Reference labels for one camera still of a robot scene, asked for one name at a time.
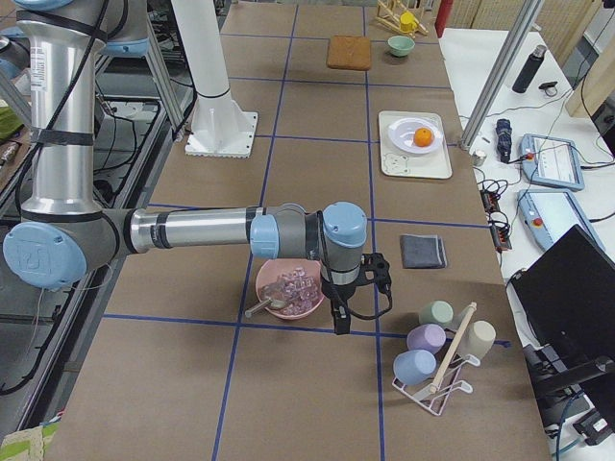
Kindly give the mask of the white round plate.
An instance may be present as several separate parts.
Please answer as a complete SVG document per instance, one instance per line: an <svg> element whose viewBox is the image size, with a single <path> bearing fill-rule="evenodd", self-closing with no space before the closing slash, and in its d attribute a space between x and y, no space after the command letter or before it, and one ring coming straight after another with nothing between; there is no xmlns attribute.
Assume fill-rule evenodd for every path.
<svg viewBox="0 0 615 461"><path fill-rule="evenodd" d="M413 143L413 135L419 128L427 127L433 131L434 140L431 146L419 148ZM414 154L426 155L443 146L442 131L430 120L421 117L404 117L391 123L387 128L388 139L398 149Z"/></svg>

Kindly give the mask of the orange mandarin fruit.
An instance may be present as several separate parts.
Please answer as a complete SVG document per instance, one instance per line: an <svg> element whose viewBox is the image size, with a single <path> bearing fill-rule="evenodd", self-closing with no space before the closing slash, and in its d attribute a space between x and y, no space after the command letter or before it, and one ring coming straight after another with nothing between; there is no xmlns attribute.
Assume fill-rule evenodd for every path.
<svg viewBox="0 0 615 461"><path fill-rule="evenodd" d="M434 140L433 131L427 127L419 128L413 135L413 143L419 148L431 146Z"/></svg>

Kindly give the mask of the metal scoop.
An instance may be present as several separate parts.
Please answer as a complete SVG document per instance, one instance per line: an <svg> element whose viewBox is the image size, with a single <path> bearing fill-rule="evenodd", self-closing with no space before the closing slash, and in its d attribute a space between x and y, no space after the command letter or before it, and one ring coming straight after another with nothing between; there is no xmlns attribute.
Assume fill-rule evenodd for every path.
<svg viewBox="0 0 615 461"><path fill-rule="evenodd" d="M286 301L275 299L275 298L267 298L267 299L261 301L260 303L257 303L254 306L248 308L244 312L244 316L246 318L251 318L254 315L256 315L257 313L259 313L262 310L265 310L267 308L270 308L270 309L273 309L273 310L280 310L280 309L285 308L285 307L286 307Z"/></svg>

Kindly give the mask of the folded grey cloth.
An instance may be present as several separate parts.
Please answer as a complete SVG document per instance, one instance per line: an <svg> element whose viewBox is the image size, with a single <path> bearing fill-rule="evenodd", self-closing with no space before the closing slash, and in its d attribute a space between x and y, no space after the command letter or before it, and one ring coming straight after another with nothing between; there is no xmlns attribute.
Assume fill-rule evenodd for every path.
<svg viewBox="0 0 615 461"><path fill-rule="evenodd" d="M444 241L439 235L400 236L405 269L443 269L448 265Z"/></svg>

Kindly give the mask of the light blue cup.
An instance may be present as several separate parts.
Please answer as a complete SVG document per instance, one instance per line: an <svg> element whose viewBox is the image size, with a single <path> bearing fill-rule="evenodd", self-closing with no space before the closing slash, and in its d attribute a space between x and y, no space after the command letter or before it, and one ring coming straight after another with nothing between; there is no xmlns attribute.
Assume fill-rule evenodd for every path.
<svg viewBox="0 0 615 461"><path fill-rule="evenodd" d="M393 373L404 385L415 385L431 377L436 365L435 356L431 352L412 350L395 357Z"/></svg>

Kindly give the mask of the lilac cup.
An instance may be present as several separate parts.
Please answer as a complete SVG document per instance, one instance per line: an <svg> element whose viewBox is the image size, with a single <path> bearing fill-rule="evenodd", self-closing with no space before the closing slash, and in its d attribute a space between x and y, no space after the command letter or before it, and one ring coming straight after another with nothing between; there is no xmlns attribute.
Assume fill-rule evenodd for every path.
<svg viewBox="0 0 615 461"><path fill-rule="evenodd" d="M423 350L437 354L445 345L446 339L443 327L437 324L424 324L408 333L406 346L409 351Z"/></svg>

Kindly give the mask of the pale green cup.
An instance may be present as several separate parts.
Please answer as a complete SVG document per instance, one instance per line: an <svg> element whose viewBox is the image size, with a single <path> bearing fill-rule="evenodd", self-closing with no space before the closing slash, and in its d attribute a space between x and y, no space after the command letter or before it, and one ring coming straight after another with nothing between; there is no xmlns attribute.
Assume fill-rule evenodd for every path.
<svg viewBox="0 0 615 461"><path fill-rule="evenodd" d="M441 300L436 300L426 304L419 312L419 324L436 324L447 328L453 320L455 314L452 306Z"/></svg>

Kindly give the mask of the white cup holder rack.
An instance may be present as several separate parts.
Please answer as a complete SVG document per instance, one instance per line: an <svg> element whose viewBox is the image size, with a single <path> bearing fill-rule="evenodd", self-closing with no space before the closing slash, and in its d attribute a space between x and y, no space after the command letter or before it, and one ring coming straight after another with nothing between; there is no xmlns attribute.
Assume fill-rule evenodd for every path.
<svg viewBox="0 0 615 461"><path fill-rule="evenodd" d="M440 361L435 358L437 365L431 377L415 385L404 385L395 376L393 377L392 387L396 391L433 416L442 415L452 393L460 391L471 394L473 392L473 386L459 378L459 373L465 365L478 367L480 360L471 354L460 356L457 350L476 310L476 303L467 305L460 325L443 358Z"/></svg>

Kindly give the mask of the folded dark blue umbrella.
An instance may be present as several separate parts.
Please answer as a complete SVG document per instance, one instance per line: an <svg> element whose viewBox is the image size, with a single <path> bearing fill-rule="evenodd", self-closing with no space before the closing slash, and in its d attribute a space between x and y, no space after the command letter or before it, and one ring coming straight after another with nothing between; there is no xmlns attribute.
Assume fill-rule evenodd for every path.
<svg viewBox="0 0 615 461"><path fill-rule="evenodd" d="M509 163L512 150L512 129L508 119L500 118L497 120L496 137L496 150L499 155L500 162Z"/></svg>

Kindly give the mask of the far teach pendant tablet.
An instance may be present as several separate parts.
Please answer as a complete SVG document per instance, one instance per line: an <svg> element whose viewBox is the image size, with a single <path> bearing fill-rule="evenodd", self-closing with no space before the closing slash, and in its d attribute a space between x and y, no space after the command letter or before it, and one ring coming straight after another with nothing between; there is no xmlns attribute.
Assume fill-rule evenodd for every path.
<svg viewBox="0 0 615 461"><path fill-rule="evenodd" d="M579 150L572 140L526 133L520 143L521 168L535 184L581 191L585 187Z"/></svg>

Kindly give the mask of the yellow cup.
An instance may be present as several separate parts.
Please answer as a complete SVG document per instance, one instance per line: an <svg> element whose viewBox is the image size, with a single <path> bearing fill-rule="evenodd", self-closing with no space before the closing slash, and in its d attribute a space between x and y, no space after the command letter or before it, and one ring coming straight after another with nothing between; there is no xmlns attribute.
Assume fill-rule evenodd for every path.
<svg viewBox="0 0 615 461"><path fill-rule="evenodd" d="M403 34L414 34L420 25L412 12L403 12L399 17L400 30Z"/></svg>

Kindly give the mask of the wooden mug rack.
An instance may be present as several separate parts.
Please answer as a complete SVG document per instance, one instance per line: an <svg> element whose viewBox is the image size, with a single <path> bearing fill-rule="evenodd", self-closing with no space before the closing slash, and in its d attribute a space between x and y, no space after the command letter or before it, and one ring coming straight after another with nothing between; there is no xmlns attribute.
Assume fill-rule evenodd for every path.
<svg viewBox="0 0 615 461"><path fill-rule="evenodd" d="M420 25L414 34L403 34L400 30L399 17L403 12L412 12ZM377 2L376 21L390 32L400 36L409 36L415 38L416 35L427 36L428 28L423 21L425 9L422 7L412 8L410 1L388 0Z"/></svg>

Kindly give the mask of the black water bottle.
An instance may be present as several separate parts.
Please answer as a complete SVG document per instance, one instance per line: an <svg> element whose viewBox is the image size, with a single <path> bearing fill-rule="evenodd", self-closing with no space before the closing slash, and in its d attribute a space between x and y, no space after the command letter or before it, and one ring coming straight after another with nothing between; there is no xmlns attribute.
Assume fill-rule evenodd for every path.
<svg viewBox="0 0 615 461"><path fill-rule="evenodd" d="M529 54L512 85L511 89L515 93L522 94L528 90L529 85L544 62L547 51L548 48L546 45L537 45L532 53Z"/></svg>

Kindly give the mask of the red cylinder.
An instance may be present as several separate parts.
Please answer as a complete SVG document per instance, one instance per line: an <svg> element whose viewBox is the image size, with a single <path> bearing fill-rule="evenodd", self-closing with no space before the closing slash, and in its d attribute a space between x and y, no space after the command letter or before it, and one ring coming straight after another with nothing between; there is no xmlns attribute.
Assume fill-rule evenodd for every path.
<svg viewBox="0 0 615 461"><path fill-rule="evenodd" d="M450 17L454 5L454 0L441 0L434 23L434 28L438 38L443 37L447 27L447 22Z"/></svg>

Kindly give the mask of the aluminium frame post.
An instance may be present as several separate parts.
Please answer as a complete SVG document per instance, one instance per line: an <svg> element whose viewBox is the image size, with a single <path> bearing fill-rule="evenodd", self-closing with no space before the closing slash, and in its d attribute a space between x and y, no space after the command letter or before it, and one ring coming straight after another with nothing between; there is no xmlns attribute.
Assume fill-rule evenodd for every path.
<svg viewBox="0 0 615 461"><path fill-rule="evenodd" d="M468 152L478 136L480 127L487 118L487 114L504 83L508 69L514 63L520 47L535 23L543 5L544 0L526 0L523 3L512 28L504 39L500 52L495 59L480 96L463 130L459 140L459 147L462 150Z"/></svg>

